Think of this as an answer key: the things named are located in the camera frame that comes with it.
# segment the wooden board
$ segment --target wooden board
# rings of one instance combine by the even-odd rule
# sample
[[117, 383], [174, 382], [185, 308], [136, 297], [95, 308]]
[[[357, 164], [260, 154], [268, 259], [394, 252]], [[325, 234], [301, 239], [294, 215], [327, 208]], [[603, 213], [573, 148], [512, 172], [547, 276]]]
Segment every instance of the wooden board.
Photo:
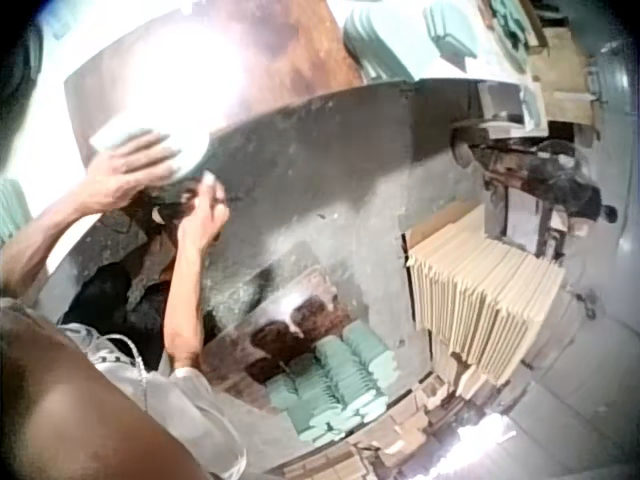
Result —
[[367, 473], [362, 459], [348, 444], [330, 448], [319, 455], [282, 468], [288, 480], [351, 480]]
[[402, 435], [403, 445], [401, 449], [393, 454], [380, 452], [380, 459], [387, 467], [395, 467], [406, 462], [406, 460], [424, 443], [427, 436], [419, 430], [408, 430]]
[[88, 139], [149, 92], [156, 107], [196, 95], [213, 132], [361, 84], [325, 1], [209, 0], [196, 3], [191, 15], [177, 10], [125, 35], [64, 87], [86, 165]]
[[524, 357], [534, 370], [544, 370], [570, 344], [584, 320], [570, 294], [560, 291], [549, 309], [540, 333]]
[[[336, 294], [319, 267], [308, 270], [259, 305], [245, 321], [205, 345], [205, 377], [214, 388], [271, 411], [264, 383], [282, 373], [283, 363], [312, 352], [315, 342], [326, 335], [339, 335], [352, 321]], [[286, 303], [292, 296], [300, 299], [299, 305], [291, 312], [283, 312], [283, 301]], [[283, 316], [290, 317], [303, 337], [291, 331], [292, 325], [282, 321]]]
[[527, 43], [529, 43], [529, 48], [527, 49], [527, 53], [529, 55], [538, 55], [544, 52], [549, 46], [549, 42], [547, 41], [542, 23], [540, 23], [540, 19], [533, 5], [529, 0], [518, 0], [514, 3], [522, 9], [522, 13], [524, 13], [528, 23]]
[[[537, 338], [564, 275], [544, 258], [485, 238], [482, 218], [476, 210], [441, 221], [440, 230], [409, 250], [416, 321], [430, 332], [432, 369], [465, 398], [486, 379], [508, 380]], [[459, 359], [477, 369], [468, 372], [473, 381], [461, 377], [466, 367]]]
[[407, 250], [411, 250], [423, 240], [442, 230], [450, 223], [457, 222], [478, 207], [478, 202], [451, 202], [434, 213], [429, 219], [405, 232]]
[[540, 82], [547, 120], [593, 125], [591, 103], [558, 98], [555, 92], [588, 93], [587, 57], [568, 28], [545, 28], [549, 51], [529, 57], [531, 74]]
[[416, 397], [413, 394], [409, 394], [406, 398], [400, 400], [396, 405], [389, 409], [391, 418], [397, 424], [401, 424], [418, 412], [418, 405], [416, 403]]

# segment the finger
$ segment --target finger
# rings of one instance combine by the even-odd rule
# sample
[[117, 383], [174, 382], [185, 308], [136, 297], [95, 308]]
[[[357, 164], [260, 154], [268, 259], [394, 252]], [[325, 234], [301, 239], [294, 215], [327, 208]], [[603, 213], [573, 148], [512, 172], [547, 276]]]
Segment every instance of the finger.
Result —
[[131, 155], [139, 150], [152, 147], [160, 142], [164, 142], [169, 135], [157, 132], [143, 133], [131, 140], [128, 140], [124, 145], [116, 148], [113, 153], [116, 155]]
[[213, 208], [213, 221], [215, 222], [217, 229], [221, 229], [224, 224], [227, 223], [230, 213], [229, 207], [222, 203], [217, 204]]
[[164, 145], [156, 145], [147, 150], [142, 150], [132, 155], [127, 155], [121, 159], [123, 173], [136, 172], [144, 168], [151, 167], [160, 162], [170, 160], [179, 151]]
[[227, 203], [227, 194], [224, 190], [224, 185], [222, 185], [222, 182], [216, 181], [213, 191], [213, 198], [216, 203]]
[[132, 188], [160, 187], [166, 185], [175, 173], [175, 167], [171, 162], [162, 162], [144, 170], [128, 174], [128, 184]]
[[200, 180], [197, 188], [197, 196], [195, 200], [196, 208], [201, 205], [206, 206], [206, 208], [211, 208], [211, 205], [213, 204], [213, 196], [216, 191], [215, 188], [216, 176], [209, 170], [205, 170], [202, 173], [202, 179]]

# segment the bright light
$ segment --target bright light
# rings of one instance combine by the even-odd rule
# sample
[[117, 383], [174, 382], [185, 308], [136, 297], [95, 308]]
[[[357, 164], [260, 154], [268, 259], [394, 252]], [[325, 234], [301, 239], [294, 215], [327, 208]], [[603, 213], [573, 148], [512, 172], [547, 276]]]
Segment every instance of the bright light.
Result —
[[505, 434], [505, 426], [505, 417], [492, 413], [480, 420], [478, 425], [459, 428], [460, 442], [454, 445], [428, 475], [418, 475], [412, 480], [432, 480], [470, 465], [489, 449], [515, 435], [514, 431]]
[[622, 253], [629, 253], [633, 250], [633, 242], [631, 242], [627, 237], [620, 237], [620, 240], [618, 241], [618, 249], [620, 249]]
[[205, 127], [228, 123], [244, 84], [235, 46], [206, 25], [186, 21], [149, 39], [131, 62], [127, 105], [165, 119]]
[[622, 90], [628, 90], [629, 89], [629, 77], [627, 76], [627, 72], [625, 71], [624, 68], [620, 67], [618, 68], [618, 74], [616, 75], [618, 77], [618, 84], [620, 85], [620, 88], [622, 88]]
[[280, 311], [287, 317], [306, 300], [300, 293], [292, 292], [280, 302]]
[[184, 15], [191, 15], [191, 12], [193, 12], [193, 3], [196, 1], [197, 0], [181, 0], [180, 11]]

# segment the hand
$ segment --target hand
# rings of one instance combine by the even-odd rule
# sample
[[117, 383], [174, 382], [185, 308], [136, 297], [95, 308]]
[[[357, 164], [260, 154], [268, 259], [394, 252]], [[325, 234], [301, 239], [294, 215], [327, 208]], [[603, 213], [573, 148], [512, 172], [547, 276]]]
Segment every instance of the hand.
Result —
[[205, 170], [190, 201], [193, 210], [178, 226], [178, 250], [202, 254], [229, 219], [224, 187]]
[[166, 138], [148, 133], [96, 155], [72, 193], [82, 215], [122, 208], [143, 188], [170, 180], [174, 167], [169, 160], [179, 152], [160, 145]]

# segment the stack of wooden boards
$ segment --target stack of wooden boards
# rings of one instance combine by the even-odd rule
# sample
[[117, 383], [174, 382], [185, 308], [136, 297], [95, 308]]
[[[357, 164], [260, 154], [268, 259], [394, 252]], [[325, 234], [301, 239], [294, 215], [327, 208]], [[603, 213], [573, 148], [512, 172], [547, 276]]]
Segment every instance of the stack of wooden boards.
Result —
[[556, 264], [486, 238], [482, 206], [411, 248], [408, 267], [416, 326], [431, 331], [434, 358], [444, 346], [476, 367], [469, 376], [495, 385], [533, 344], [564, 277]]
[[373, 469], [360, 458], [356, 449], [348, 444], [285, 467], [283, 474], [288, 480], [376, 480], [377, 478]]

